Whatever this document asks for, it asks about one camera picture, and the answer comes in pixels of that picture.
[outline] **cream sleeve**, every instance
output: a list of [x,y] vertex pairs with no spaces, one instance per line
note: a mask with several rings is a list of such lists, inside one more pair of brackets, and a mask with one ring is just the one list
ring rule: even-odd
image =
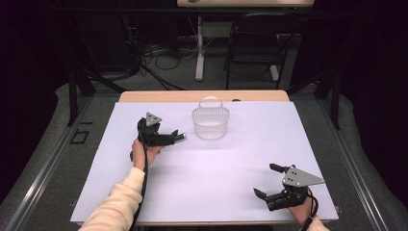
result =
[[142,201],[140,192],[143,180],[144,172],[132,167],[123,182],[112,187],[110,195],[89,215],[79,230],[128,231]]
[[321,222],[319,217],[315,217],[310,224],[308,231],[329,231],[324,224]]

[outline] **basket handle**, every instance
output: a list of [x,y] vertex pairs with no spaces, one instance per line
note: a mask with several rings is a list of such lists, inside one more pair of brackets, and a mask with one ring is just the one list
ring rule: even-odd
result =
[[222,107],[222,101],[221,101],[218,97],[215,97],[215,96],[207,96],[207,97],[201,99],[200,103],[198,104],[198,107],[204,108],[204,107],[201,106],[201,103],[203,103],[203,102],[205,102],[205,101],[208,101],[208,100],[210,100],[210,99],[215,99],[215,100],[217,100],[217,101],[219,102],[219,104],[220,104],[219,107],[220,107],[220,108]]

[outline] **human hand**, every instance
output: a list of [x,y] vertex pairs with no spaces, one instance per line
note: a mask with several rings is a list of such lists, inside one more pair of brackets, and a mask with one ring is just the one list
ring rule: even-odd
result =
[[301,205],[288,208],[289,212],[291,212],[294,219],[301,225],[303,225],[305,221],[309,218],[311,211],[313,209],[315,209],[315,207],[312,203],[311,197],[306,197],[305,202]]
[[[147,161],[149,166],[153,164],[156,155],[162,148],[163,148],[162,146],[147,147]],[[132,149],[133,149],[133,167],[137,167],[140,170],[144,170],[145,157],[143,144],[138,139],[135,139],[135,141],[133,141],[132,144]]]

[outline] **white paper sheet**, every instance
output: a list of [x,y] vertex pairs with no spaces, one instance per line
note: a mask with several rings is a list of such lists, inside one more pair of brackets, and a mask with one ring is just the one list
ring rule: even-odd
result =
[[[287,210],[270,212],[253,191],[283,190],[283,173],[270,163],[296,167],[322,177],[292,102],[224,102],[229,110],[227,134],[202,140],[193,132],[191,112],[198,103],[116,103],[95,154],[88,180],[71,221],[84,221],[114,183],[132,166],[131,144],[146,112],[163,119],[159,132],[178,129],[187,138],[161,151],[149,169],[146,196],[138,222],[289,221]],[[338,219],[323,185],[311,186],[321,219]]]

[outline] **transparent container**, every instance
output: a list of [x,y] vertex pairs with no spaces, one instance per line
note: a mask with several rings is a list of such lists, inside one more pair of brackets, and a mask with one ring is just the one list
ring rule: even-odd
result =
[[[219,102],[218,107],[204,106],[206,103],[214,105],[214,100]],[[229,111],[224,108],[219,98],[214,96],[205,97],[200,101],[198,107],[192,111],[194,133],[199,138],[206,140],[219,139],[227,132],[228,118]]]

